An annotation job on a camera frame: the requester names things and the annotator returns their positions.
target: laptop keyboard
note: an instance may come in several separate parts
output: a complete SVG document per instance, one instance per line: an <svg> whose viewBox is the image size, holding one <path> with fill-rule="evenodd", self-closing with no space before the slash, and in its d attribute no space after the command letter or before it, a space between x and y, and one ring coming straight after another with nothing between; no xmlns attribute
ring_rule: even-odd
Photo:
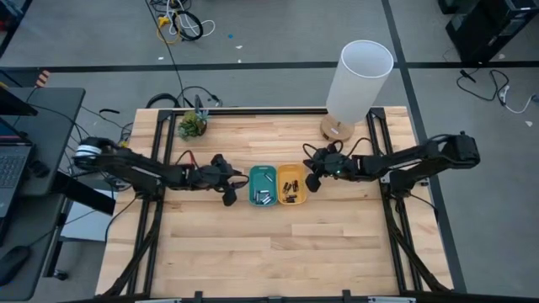
<svg viewBox="0 0 539 303"><path fill-rule="evenodd" d="M25 158L0 155L0 188L13 188L17 185Z"/></svg>

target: wooden lamp base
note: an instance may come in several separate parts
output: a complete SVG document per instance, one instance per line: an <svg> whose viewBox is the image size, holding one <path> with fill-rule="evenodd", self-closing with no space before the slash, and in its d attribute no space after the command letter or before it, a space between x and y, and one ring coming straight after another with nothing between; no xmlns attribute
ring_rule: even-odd
<svg viewBox="0 0 539 303"><path fill-rule="evenodd" d="M354 134L354 130L354 125L338 122L329 114L326 114L322 119L322 123L320 123L322 136L329 141L348 141Z"/></svg>

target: small bin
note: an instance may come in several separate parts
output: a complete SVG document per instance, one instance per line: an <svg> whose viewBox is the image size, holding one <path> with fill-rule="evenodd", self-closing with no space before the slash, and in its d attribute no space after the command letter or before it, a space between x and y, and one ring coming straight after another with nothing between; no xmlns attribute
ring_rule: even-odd
<svg viewBox="0 0 539 303"><path fill-rule="evenodd" d="M251 205L267 207L277 204L277 171L275 167L269 165L254 166L249 171L249 202ZM267 190L271 200L263 204L256 200L256 193L260 190Z"/></svg>
<svg viewBox="0 0 539 303"><path fill-rule="evenodd" d="M293 183L297 181L297 190L294 190ZM285 191L286 184L292 187ZM277 193L279 202L283 205L298 205L307 200L307 189L305 186L305 168L302 164L286 164L277 168ZM295 195L294 202L287 202L286 198Z"/></svg>

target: black computer tower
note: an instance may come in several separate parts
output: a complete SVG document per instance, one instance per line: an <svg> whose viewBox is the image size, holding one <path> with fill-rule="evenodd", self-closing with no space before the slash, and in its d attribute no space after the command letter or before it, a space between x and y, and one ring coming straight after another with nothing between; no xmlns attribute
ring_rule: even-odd
<svg viewBox="0 0 539 303"><path fill-rule="evenodd" d="M446 26L464 62L488 62L539 13L539 0L462 3Z"/></svg>

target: metal table frame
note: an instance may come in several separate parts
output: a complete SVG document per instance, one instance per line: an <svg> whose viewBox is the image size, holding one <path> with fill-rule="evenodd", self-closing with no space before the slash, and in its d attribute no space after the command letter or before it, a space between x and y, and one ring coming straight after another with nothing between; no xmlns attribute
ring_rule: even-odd
<svg viewBox="0 0 539 303"><path fill-rule="evenodd" d="M185 110L189 109L160 109L157 114L157 124L154 133L153 146L152 146L152 159L157 159L159 152L159 145L161 143L161 137L163 134L163 127L165 121L168 121L168 134L166 138L165 151L164 151L164 164L169 164L170 156L173 149L173 136L175 133L176 121L179 116L182 116ZM260 108L260 109L210 109L210 115L261 115L261 114L327 114L325 108ZM373 108L366 117L366 122L369 128L369 134L371 136L371 144L373 152L379 151L379 142L376 133L375 123L379 122L380 130L382 132L383 144L387 153L393 153L392 143L387 127L387 120L384 108ZM388 231L397 225L392 213L392 199L389 194L389 188L380 183L380 189L382 192L382 204L384 214L386 217ZM164 201L165 188L161 190L161 199L156 202L156 209L154 212L152 227L153 233L158 235L161 219L163 217L163 201ZM136 293L136 277L138 276L138 265L136 265L134 272L127 283L126 295L119 297L109 298L112 302L134 302L135 300L143 300L150 298L153 282L153 272L155 269L155 262L157 257L157 241L158 237L151 238L146 237L146 225L148 211L150 204L153 201L143 200L139 224L136 233L136 242L134 247L134 255L140 250L149 249L147 258L147 267L145 272L145 279L143 283L142 293ZM429 292L423 291L423 285L421 276L419 275L418 267L424 266L422 261L415 255L414 243L410 231L410 225L408 222L408 215L406 206L403 199L395 199L395 207L400 219L400 232L401 237L395 237L389 232L389 242L392 252L393 267L395 270L395 276L398 284L399 296L396 297L380 297L380 296L352 296L349 290L343 290L341 296L335 297L260 297L260 298L204 298L202 291L196 291L193 298L181 298L181 302L260 302L260 303L279 303L279 302L539 302L537 299L532 298L517 298L506 296L494 296L494 295L471 295L461 294L456 292ZM408 256L410 273L412 275L414 290L408 290L406 286L406 278L403 271L403 261L401 258L400 249L402 248Z"/></svg>

